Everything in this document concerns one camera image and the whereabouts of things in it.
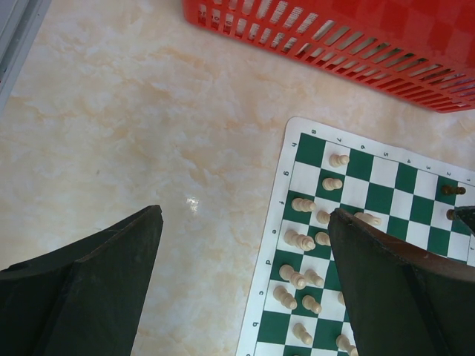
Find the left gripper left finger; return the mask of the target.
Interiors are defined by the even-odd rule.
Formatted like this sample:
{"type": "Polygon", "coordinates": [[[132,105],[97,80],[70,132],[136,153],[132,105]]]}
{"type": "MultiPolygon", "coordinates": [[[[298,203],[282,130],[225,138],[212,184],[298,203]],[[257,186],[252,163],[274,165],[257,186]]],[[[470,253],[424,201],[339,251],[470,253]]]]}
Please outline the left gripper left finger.
{"type": "Polygon", "coordinates": [[[3,355],[129,355],[163,231],[161,207],[1,271],[3,355]]]}

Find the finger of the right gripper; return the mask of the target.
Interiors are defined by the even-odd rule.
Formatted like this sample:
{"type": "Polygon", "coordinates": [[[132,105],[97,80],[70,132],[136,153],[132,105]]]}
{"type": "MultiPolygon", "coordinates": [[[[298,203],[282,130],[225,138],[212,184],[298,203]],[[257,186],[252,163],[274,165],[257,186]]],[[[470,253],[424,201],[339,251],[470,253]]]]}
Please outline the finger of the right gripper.
{"type": "Polygon", "coordinates": [[[453,216],[455,221],[461,221],[471,231],[475,233],[475,206],[460,206],[455,207],[453,210],[453,216]]]}

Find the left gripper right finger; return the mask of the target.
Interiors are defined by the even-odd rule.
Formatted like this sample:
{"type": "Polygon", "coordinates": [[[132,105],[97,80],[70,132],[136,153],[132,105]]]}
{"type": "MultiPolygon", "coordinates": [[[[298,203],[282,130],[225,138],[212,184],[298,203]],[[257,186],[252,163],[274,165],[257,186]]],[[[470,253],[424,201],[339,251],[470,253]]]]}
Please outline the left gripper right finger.
{"type": "Polygon", "coordinates": [[[360,355],[474,354],[474,267],[341,208],[328,231],[360,355]]]}

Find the dark pawn g2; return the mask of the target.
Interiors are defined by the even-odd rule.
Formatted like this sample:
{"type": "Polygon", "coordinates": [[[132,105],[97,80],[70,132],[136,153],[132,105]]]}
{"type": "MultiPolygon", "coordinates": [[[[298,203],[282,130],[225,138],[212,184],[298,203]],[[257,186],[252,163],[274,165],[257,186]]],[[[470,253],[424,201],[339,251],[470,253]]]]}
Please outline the dark pawn g2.
{"type": "Polygon", "coordinates": [[[448,220],[456,220],[456,212],[454,209],[448,209],[446,213],[446,217],[448,220]]]}

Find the dark pawn h2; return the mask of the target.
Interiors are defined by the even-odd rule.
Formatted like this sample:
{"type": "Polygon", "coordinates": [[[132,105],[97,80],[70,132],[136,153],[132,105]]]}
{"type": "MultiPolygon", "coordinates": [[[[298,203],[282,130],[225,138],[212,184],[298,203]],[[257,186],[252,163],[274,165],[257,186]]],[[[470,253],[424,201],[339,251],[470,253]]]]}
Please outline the dark pawn h2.
{"type": "Polygon", "coordinates": [[[441,187],[441,192],[445,196],[450,195],[463,195],[466,193],[465,187],[453,186],[453,185],[443,185],[441,187]]]}

